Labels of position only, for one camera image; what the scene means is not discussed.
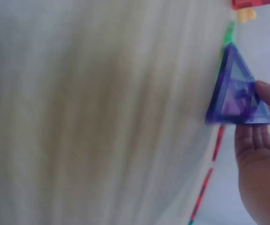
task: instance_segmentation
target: translucent plastic tile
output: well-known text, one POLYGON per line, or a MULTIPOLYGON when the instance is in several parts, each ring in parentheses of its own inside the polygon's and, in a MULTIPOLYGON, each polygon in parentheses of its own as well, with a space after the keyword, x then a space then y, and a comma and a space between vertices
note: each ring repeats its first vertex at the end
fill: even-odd
POLYGON ((255 80, 234 44, 225 48, 206 122, 270 124, 267 105, 259 99, 255 80))

